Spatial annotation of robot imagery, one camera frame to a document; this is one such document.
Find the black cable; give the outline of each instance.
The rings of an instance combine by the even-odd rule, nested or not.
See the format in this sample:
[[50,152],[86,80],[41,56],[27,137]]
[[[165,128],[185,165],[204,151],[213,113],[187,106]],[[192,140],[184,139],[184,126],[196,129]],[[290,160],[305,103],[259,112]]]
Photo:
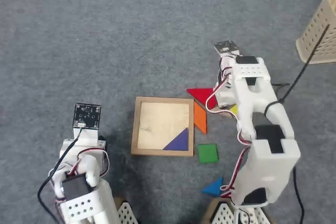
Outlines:
[[319,38],[319,40],[317,41],[316,45],[314,46],[310,56],[308,57],[306,63],[304,64],[303,68],[301,69],[301,71],[299,72],[298,76],[295,78],[294,82],[292,83],[292,85],[289,87],[289,89],[287,90],[287,92],[283,95],[282,98],[280,98],[278,101],[274,101],[274,102],[271,102],[270,104],[268,104],[265,108],[265,111],[264,111],[264,116],[266,116],[267,114],[267,111],[269,109],[269,107],[271,107],[272,105],[274,104],[277,104],[277,103],[284,103],[285,99],[287,98],[287,96],[289,95],[289,93],[292,91],[292,89],[295,87],[296,83],[299,81],[299,79],[301,78],[301,76],[303,75],[304,71],[306,70],[308,64],[310,63],[311,59],[313,58],[314,54],[315,54],[315,51],[316,49],[319,47],[323,37],[325,36],[328,28],[329,28],[329,24],[326,25],[321,37]]
[[244,212],[247,215],[247,219],[248,219],[248,224],[250,224],[250,215],[247,211],[242,210],[241,208],[239,208],[240,211]]
[[284,88],[284,87],[286,87],[286,86],[289,86],[289,85],[290,85],[290,83],[284,83],[284,84],[278,86],[278,88],[275,90],[275,95],[278,97],[278,93],[279,93],[279,91],[280,91],[282,88]]
[[299,223],[303,224],[303,219],[304,219],[305,213],[304,213],[304,206],[303,206],[300,194],[299,194],[298,185],[297,185],[297,181],[296,181],[296,166],[294,166],[294,168],[293,168],[293,182],[294,182],[295,194],[296,194],[296,197],[298,199],[299,205],[301,207],[301,218],[300,218]]
[[70,151],[70,149],[75,145],[75,143],[78,141],[78,138],[80,136],[80,133],[82,132],[83,128],[80,128],[80,131],[76,137],[76,139],[69,144],[68,148],[64,151],[64,153],[62,154],[61,158],[57,161],[56,165],[54,166],[54,169],[52,170],[51,173],[49,173],[49,176],[46,178],[45,181],[43,181],[43,183],[41,184],[38,192],[37,192],[37,199],[38,202],[41,204],[41,206],[43,207],[43,209],[52,217],[52,219],[54,220],[55,223],[59,224],[59,221],[57,220],[56,216],[50,211],[50,209],[47,207],[47,205],[43,202],[42,198],[41,198],[41,192],[44,189],[44,187],[48,184],[48,182],[51,180],[51,178],[53,177],[53,175],[55,174],[55,172],[57,171],[58,166],[61,164],[62,160],[64,159],[64,157],[68,154],[68,152]]
[[56,208],[56,211],[57,211],[57,214],[58,214],[59,218],[62,220],[62,223],[65,224],[63,216],[62,216],[62,214],[61,214],[61,212],[59,210],[59,203],[55,202],[55,208]]

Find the red triangle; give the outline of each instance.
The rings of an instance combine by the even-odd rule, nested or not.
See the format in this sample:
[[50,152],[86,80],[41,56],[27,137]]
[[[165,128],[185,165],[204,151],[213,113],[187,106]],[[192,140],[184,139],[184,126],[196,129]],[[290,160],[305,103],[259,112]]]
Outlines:
[[[187,89],[197,101],[205,106],[206,99],[214,92],[212,89]],[[217,105],[216,97],[213,96],[208,101],[208,108],[213,109]]]

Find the circuit board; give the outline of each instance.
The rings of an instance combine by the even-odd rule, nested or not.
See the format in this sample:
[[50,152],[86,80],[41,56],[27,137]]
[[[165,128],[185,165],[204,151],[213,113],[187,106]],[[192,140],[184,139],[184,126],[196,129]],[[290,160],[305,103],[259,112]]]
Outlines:
[[78,128],[78,123],[84,123],[84,129],[99,128],[101,105],[76,103],[72,127]]

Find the wooden frame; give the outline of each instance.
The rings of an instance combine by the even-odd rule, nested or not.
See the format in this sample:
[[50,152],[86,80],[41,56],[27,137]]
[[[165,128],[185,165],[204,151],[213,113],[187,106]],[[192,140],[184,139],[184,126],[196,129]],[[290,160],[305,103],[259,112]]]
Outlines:
[[[146,103],[178,103],[178,104],[188,104],[189,105],[188,151],[166,151],[166,150],[138,148],[141,104],[143,102],[146,102]],[[134,155],[193,156],[194,155],[194,100],[193,99],[182,99],[182,98],[136,97],[131,153]]]

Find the white perforated block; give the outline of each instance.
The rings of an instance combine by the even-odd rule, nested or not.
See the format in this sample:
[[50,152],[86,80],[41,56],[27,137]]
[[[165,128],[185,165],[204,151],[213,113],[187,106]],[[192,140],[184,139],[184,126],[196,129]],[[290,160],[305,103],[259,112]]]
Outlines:
[[271,77],[268,73],[264,60],[257,58],[258,64],[235,64],[233,67],[233,75],[235,79],[248,78],[248,77],[263,77],[270,80]]
[[103,201],[99,197],[99,190],[92,191],[76,199],[60,204],[66,223],[89,218],[103,211]]
[[121,204],[118,210],[118,216],[121,224],[138,224],[135,218],[132,208],[128,202]]
[[[244,209],[244,211],[249,213],[249,218],[246,213],[241,211],[240,221],[242,224],[271,223],[261,208],[250,208],[248,210]],[[234,224],[234,213],[231,211],[227,203],[221,203],[211,224]]]

